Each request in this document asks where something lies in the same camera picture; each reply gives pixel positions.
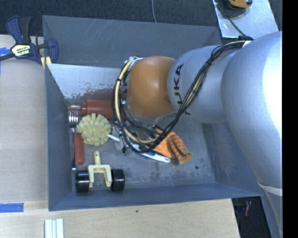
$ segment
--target black cable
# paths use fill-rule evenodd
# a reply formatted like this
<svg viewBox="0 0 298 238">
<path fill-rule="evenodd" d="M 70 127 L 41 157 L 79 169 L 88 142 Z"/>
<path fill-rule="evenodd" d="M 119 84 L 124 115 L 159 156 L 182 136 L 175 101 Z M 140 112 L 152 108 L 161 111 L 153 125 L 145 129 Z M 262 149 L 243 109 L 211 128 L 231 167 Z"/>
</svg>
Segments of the black cable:
<svg viewBox="0 0 298 238">
<path fill-rule="evenodd" d="M 130 148 L 132 148 L 134 151 L 140 152 L 140 153 L 153 150 L 173 130 L 173 128 L 176 126 L 176 124 L 180 120 L 181 116 L 185 113 L 185 111 L 191 105 L 193 100 L 199 94 L 199 92 L 202 88 L 202 85 L 204 83 L 204 80 L 206 78 L 207 71 L 208 71 L 209 67 L 212 65 L 212 62 L 224 51 L 229 50 L 229 49 L 241 48 L 244 43 L 245 43 L 245 41 L 232 42 L 232 43 L 228 43 L 226 45 L 217 46 L 212 50 L 209 59 L 205 62 L 205 64 L 198 71 L 197 76 L 194 78 L 193 83 L 190 85 L 189 90 L 187 91 L 187 93 L 183 99 L 183 102 L 182 102 L 181 106 L 179 107 L 179 110 L 176 114 L 175 119 L 173 121 L 171 121 L 163 130 L 160 127 L 158 127 L 159 130 L 162 131 L 161 133 L 157 133 L 156 130 L 151 130 L 151 129 L 145 127 L 142 123 L 136 121 L 135 119 L 133 119 L 132 117 L 129 117 L 128 115 L 124 116 L 124 118 L 126 119 L 126 121 L 128 121 L 130 123 L 131 126 L 127 126 L 126 124 L 122 123 L 121 121 L 118 121 L 120 123 L 120 127 L 121 127 L 120 129 L 122 130 L 123 137 L 126 140 L 126 143 L 130 146 Z M 121 87 L 119 87 L 118 91 L 119 91 L 118 96 L 119 96 L 119 98 L 121 98 Z M 119 103 L 118 108 L 120 111 L 122 111 L 121 101 L 119 100 L 118 103 Z M 139 145 L 140 150 L 136 149 L 134 146 L 132 146 L 132 143 L 130 142 L 129 137 L 127 136 L 124 128 L 131 135 L 133 135 L 134 138 L 137 140 L 137 141 L 134 141 L 134 140 L 133 141 Z M 152 143 L 142 143 L 141 140 L 137 138 L 136 133 L 132 132 L 131 129 L 135 130 L 135 131 L 137 131 L 137 130 L 146 131 L 148 133 L 152 133 L 152 134 L 158 135 L 158 136 L 156 137 L 155 141 L 153 141 Z"/>
</svg>

